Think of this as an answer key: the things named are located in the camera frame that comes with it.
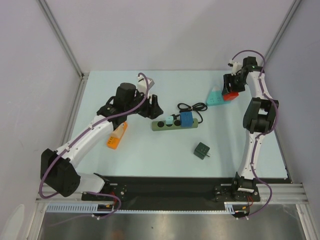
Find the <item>red cube socket adapter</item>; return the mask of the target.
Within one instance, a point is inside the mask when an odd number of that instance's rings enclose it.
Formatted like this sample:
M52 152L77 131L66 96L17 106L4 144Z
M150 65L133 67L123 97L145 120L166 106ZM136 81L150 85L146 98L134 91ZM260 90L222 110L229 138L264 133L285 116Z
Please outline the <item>red cube socket adapter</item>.
M225 102L230 102L239 96L238 92L223 93L222 97Z

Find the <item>light blue plug charger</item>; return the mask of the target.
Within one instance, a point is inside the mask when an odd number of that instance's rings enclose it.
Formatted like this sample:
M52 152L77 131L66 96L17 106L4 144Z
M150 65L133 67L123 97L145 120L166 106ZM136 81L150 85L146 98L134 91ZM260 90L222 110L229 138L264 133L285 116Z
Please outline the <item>light blue plug charger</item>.
M166 124L166 125L172 125L173 122L174 122L174 117L173 117L172 115L167 116L167 117L165 118L165 124Z

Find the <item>teal mountain-shaped power strip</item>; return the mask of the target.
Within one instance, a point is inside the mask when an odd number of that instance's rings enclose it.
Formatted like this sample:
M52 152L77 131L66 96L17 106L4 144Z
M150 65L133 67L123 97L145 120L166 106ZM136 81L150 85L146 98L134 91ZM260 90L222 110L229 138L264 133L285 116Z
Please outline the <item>teal mountain-shaped power strip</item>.
M218 86L213 87L206 99L206 105L212 107L223 104L225 104L225 101L222 96L222 90Z

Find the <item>blue cube socket adapter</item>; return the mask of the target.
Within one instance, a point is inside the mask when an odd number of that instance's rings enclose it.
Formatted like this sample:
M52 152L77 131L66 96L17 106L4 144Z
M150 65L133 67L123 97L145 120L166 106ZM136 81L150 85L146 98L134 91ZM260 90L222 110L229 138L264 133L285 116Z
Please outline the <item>blue cube socket adapter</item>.
M191 111L180 113L180 125L182 128L190 128L194 123L193 114Z

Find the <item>orange power strip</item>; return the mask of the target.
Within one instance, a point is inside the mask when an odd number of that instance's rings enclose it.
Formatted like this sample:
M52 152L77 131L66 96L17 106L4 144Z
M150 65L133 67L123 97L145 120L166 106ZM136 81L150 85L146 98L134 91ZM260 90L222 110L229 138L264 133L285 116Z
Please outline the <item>orange power strip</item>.
M121 125L125 126L125 132L127 130L128 124L125 121L124 123L122 123ZM122 138L118 139L118 138L114 138L114 137L110 137L108 138L107 142L106 142L106 146L110 149L116 150L121 142Z

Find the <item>dark green cube socket adapter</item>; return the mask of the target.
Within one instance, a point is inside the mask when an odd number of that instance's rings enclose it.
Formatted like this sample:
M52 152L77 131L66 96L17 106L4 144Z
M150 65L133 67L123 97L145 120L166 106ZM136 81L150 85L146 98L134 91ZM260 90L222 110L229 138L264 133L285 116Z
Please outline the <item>dark green cube socket adapter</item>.
M210 147L205 145L202 142L199 142L198 145L195 147L193 154L200 158L201 160L204 160L205 157L208 157L208 153L210 151Z

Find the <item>beige cube socket adapter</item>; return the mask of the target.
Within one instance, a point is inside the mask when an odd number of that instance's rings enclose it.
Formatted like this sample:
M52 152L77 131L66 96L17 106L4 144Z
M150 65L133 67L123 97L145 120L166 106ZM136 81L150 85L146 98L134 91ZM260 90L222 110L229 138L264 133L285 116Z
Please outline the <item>beige cube socket adapter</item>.
M116 138L116 139L121 139L126 128L124 125L120 125L116 130L114 130L111 134L110 137Z

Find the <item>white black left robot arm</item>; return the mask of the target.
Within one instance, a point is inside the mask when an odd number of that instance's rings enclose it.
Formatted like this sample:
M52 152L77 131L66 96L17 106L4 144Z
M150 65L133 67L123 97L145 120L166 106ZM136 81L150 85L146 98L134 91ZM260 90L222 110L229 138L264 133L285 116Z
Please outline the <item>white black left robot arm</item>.
M151 120L163 114L158 97L150 94L154 81L141 77L137 85L124 82L97 112L86 129L56 150L47 148L40 157L41 185L47 184L56 195L69 197L76 190L93 192L100 200L110 196L111 188L96 173L78 173L77 166L84 156L104 137L109 136L138 114Z

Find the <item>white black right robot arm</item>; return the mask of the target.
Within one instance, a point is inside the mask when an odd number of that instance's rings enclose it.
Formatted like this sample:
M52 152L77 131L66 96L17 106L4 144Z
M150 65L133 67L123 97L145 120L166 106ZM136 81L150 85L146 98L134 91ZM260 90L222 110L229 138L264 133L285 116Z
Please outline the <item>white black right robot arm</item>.
M231 73L223 76L222 98L230 102L248 86L251 100L243 116L246 140L243 157L227 194L235 201L247 201L258 195L260 183L256 167L263 140L277 124L279 101L271 97L265 82L265 70L256 58L248 56L243 62L231 59Z

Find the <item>green power strip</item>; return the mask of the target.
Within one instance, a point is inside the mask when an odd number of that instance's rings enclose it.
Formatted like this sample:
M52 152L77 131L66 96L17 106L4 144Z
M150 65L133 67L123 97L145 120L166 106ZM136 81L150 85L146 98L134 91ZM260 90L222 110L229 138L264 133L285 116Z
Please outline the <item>green power strip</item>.
M180 120L174 120L173 124L166 124L164 120L161 121L153 121L151 123L151 129L154 132L159 132L159 131L172 131L172 130L186 130L186 129L196 129L198 128L199 123L196 118L193 119L193 123L189 127L181 126Z

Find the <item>right aluminium frame post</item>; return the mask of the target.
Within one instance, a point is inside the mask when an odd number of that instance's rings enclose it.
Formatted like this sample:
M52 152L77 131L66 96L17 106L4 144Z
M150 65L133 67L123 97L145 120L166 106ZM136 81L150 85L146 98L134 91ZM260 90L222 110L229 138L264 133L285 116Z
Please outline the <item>right aluminium frame post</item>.
M268 43L267 49L260 52L265 59L265 70L267 70L268 64L271 63L272 57L275 55L279 44L281 43L283 37L285 36L285 33L289 29L294 17L296 16L296 13L300 9L303 2L303 0L292 1L281 23L277 27L277 30L272 37L272 40Z

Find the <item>aluminium frame post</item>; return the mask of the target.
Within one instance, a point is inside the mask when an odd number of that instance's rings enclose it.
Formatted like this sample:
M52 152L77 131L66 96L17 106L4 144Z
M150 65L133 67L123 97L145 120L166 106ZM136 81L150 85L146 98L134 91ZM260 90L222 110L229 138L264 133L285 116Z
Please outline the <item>aluminium frame post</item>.
M272 37L272 40L268 43L267 49L260 52L265 59L265 70L267 70L268 64L271 63L272 57L275 55L279 44L281 43L283 37L285 36L285 33L289 29L294 17L296 16L296 13L300 9L303 2L303 0L292 1L281 23L277 27L277 30Z
M81 67L56 19L54 16L54 13L52 12L49 4L46 0L36 0L37 4L39 5L39 8L41 9L44 17L46 18L53 34L55 35L57 41L59 42L62 50L64 51L67 59L71 63L72 68L76 72L76 74L79 76L80 79L83 79L85 74L81 70Z

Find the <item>left aluminium frame post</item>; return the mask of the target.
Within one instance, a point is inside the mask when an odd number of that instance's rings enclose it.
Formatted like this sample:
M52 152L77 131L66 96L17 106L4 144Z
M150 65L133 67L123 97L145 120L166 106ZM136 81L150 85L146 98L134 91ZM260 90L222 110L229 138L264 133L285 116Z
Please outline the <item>left aluminium frame post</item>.
M67 59L71 63L72 68L76 72L76 74L79 76L80 79L83 79L85 74L81 70L81 67L56 19L54 16L54 13L52 12L49 4L46 0L36 0L37 4L39 5L39 8L41 9L44 17L46 18L53 34L55 35L57 41L59 42L62 50L64 51Z

